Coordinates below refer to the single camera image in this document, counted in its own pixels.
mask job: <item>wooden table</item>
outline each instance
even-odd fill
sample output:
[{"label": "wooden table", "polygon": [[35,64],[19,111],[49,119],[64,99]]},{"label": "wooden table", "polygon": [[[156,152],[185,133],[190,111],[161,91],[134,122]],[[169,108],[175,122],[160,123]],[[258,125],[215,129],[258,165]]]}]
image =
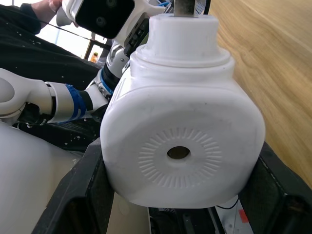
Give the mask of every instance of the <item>wooden table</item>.
[{"label": "wooden table", "polygon": [[210,14],[266,141],[312,188],[312,0],[212,0]]}]

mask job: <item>human hand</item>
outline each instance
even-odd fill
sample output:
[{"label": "human hand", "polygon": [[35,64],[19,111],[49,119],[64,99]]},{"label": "human hand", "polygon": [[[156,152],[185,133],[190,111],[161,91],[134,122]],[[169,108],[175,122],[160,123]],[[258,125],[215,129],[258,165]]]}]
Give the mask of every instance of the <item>human hand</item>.
[{"label": "human hand", "polygon": [[54,12],[58,11],[62,7],[62,0],[49,0],[49,7]]}]

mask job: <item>white plastic bottle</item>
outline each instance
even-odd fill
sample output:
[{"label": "white plastic bottle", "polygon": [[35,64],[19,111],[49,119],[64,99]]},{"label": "white plastic bottle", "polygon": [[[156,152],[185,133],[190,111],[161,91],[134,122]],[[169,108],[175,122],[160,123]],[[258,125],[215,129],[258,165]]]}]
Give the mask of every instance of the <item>white plastic bottle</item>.
[{"label": "white plastic bottle", "polygon": [[154,16],[131,55],[100,132],[111,185],[130,202],[204,208],[245,186],[265,125],[217,30],[213,16]]}]

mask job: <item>embossed sunburst pattern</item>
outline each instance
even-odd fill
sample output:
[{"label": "embossed sunburst pattern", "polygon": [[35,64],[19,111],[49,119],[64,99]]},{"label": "embossed sunburst pattern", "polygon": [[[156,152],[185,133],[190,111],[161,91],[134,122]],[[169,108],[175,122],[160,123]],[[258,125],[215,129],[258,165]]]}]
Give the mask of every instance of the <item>embossed sunburst pattern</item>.
[{"label": "embossed sunburst pattern", "polygon": [[[175,142],[181,145],[190,141],[191,155],[186,167],[171,170],[164,159],[167,145]],[[192,155],[192,151],[197,152],[197,156]],[[221,162],[222,151],[213,137],[205,132],[187,128],[168,129],[155,134],[144,142],[138,155],[138,166],[142,174],[153,183],[168,188],[199,185],[216,174]]]}]

